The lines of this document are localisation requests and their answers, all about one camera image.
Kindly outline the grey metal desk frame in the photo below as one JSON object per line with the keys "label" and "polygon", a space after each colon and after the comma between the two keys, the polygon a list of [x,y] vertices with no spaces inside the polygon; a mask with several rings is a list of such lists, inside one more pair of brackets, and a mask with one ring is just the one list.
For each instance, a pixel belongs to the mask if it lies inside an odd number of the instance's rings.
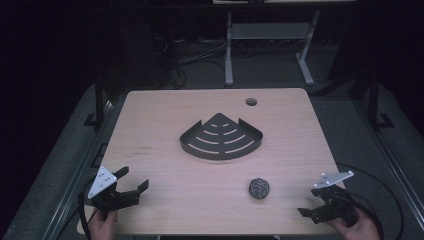
{"label": "grey metal desk frame", "polygon": [[224,57],[225,84],[234,83],[232,64],[232,43],[235,40],[303,40],[302,50],[295,54],[303,79],[308,86],[314,84],[306,62],[306,57],[315,33],[320,16],[315,11],[309,22],[300,23],[236,23],[232,21],[232,13],[227,13],[226,54]]}

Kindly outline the steel wool scouring ball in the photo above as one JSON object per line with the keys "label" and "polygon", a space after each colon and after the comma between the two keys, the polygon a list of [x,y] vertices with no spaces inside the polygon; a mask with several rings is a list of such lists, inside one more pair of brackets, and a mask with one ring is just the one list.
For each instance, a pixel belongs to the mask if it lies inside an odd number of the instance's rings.
{"label": "steel wool scouring ball", "polygon": [[248,192],[256,200],[265,199],[270,192],[269,183],[262,178],[255,178],[250,181]]}

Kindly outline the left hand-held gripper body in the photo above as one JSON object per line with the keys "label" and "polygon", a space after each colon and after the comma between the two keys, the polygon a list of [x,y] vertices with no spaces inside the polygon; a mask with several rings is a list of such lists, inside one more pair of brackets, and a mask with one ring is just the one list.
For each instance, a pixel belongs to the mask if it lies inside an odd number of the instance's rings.
{"label": "left hand-held gripper body", "polygon": [[101,212],[115,211],[139,204],[140,197],[128,198],[125,196],[126,192],[116,190],[119,179],[115,179],[114,173],[101,166],[88,192],[87,197],[92,205]]}

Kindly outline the person's left hand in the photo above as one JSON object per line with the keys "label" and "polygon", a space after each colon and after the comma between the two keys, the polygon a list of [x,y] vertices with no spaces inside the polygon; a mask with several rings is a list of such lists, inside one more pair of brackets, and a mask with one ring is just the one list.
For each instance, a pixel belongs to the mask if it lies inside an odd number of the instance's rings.
{"label": "person's left hand", "polygon": [[117,221],[117,211],[109,212],[107,218],[103,219],[103,215],[95,210],[89,222],[91,240],[114,240]]}

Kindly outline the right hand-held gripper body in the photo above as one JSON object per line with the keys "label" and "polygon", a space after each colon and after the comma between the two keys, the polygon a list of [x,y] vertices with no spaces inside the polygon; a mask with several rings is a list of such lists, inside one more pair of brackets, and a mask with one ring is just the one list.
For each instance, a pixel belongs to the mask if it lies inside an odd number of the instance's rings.
{"label": "right hand-held gripper body", "polygon": [[324,223],[340,218],[346,226],[353,226],[358,221],[358,216],[354,211],[354,200],[351,195],[338,183],[352,177],[352,171],[343,173],[322,173],[320,179],[314,184],[313,189],[329,187],[328,198],[320,198],[324,205],[321,206],[321,213],[311,217],[314,223]]}

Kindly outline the black metal post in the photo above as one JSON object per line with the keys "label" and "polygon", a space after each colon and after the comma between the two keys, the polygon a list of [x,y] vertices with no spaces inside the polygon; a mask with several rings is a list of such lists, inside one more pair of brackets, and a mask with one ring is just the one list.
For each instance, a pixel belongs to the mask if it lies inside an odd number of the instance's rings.
{"label": "black metal post", "polygon": [[377,73],[371,75],[368,97],[368,121],[375,131],[393,128],[394,124],[386,113],[378,113],[379,79]]}
{"label": "black metal post", "polygon": [[87,115],[84,126],[93,127],[99,130],[105,121],[105,110],[107,106],[106,93],[104,92],[104,79],[97,77],[94,82],[95,91],[95,112]]}

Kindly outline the person's right hand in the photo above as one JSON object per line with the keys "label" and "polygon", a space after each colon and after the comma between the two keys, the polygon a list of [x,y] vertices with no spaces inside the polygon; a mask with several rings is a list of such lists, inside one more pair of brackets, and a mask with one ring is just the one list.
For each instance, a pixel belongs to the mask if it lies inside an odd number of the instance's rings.
{"label": "person's right hand", "polygon": [[358,221],[352,227],[346,227],[341,219],[334,219],[328,225],[334,228],[344,240],[381,240],[378,229],[370,217],[356,208]]}

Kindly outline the black slotted corner shelf tray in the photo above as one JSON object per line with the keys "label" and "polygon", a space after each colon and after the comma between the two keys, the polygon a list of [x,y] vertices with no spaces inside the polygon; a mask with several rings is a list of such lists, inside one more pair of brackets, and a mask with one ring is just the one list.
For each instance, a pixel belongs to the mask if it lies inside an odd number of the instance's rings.
{"label": "black slotted corner shelf tray", "polygon": [[224,161],[246,156],[262,144],[263,133],[239,118],[217,113],[206,123],[198,121],[179,140],[181,148],[195,157]]}

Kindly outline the aluminium frame rail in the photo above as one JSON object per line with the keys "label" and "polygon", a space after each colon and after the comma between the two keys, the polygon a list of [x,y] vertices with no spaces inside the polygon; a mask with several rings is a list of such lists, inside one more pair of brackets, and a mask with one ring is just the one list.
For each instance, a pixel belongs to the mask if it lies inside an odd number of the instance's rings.
{"label": "aluminium frame rail", "polygon": [[48,189],[58,195],[53,214],[42,240],[64,239],[65,231],[75,232],[69,224],[78,222],[79,194],[93,176],[106,151],[125,98],[107,100],[104,121],[99,128],[92,125],[96,117],[93,101],[82,101],[60,136],[52,152],[52,162],[45,168]]}
{"label": "aluminium frame rail", "polygon": [[365,108],[364,104],[359,101],[354,101],[353,105],[358,111],[358,114],[361,119],[364,121],[364,124],[370,132],[371,136],[377,143],[381,153],[383,154],[386,161],[386,165],[388,166],[389,171],[394,178],[394,181],[398,185],[398,188],[403,198],[405,199],[409,209],[411,210],[421,229],[424,231],[424,203],[419,198],[418,194],[411,185],[401,166],[397,162],[397,158],[390,150],[388,144],[381,135],[381,132],[374,128],[369,122],[367,116],[367,109]]}

